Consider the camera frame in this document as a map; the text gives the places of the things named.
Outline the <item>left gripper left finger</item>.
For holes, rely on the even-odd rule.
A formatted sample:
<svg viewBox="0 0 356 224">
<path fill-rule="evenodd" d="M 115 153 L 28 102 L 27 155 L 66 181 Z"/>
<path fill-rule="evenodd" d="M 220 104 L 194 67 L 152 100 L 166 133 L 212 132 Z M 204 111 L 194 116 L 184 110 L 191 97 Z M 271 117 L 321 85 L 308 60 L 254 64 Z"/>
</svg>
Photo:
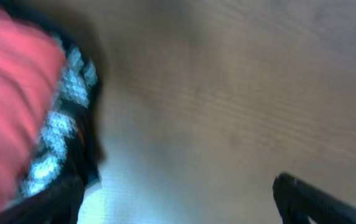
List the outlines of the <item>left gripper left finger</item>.
<svg viewBox="0 0 356 224">
<path fill-rule="evenodd" d="M 62 180 L 0 213 L 0 224 L 76 224 L 84 184 L 77 175 Z"/>
</svg>

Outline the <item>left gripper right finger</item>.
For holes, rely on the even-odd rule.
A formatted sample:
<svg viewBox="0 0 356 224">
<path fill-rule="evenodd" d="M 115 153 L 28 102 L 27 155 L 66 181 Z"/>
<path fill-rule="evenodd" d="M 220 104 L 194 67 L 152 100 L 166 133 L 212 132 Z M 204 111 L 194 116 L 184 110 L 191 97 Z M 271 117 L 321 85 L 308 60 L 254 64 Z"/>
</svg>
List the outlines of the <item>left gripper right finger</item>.
<svg viewBox="0 0 356 224">
<path fill-rule="evenodd" d="M 275 178 L 273 198 L 283 224 L 356 224 L 356 208 L 288 173 Z"/>
</svg>

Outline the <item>red soccer t-shirt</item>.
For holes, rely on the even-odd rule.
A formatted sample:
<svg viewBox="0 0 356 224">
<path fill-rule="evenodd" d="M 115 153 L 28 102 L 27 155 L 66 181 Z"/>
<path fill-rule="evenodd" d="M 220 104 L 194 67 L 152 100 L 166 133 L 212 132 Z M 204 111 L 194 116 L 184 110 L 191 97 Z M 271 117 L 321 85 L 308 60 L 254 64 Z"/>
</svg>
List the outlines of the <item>red soccer t-shirt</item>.
<svg viewBox="0 0 356 224">
<path fill-rule="evenodd" d="M 0 211 L 29 167 L 64 63 L 53 37 L 0 8 Z"/>
</svg>

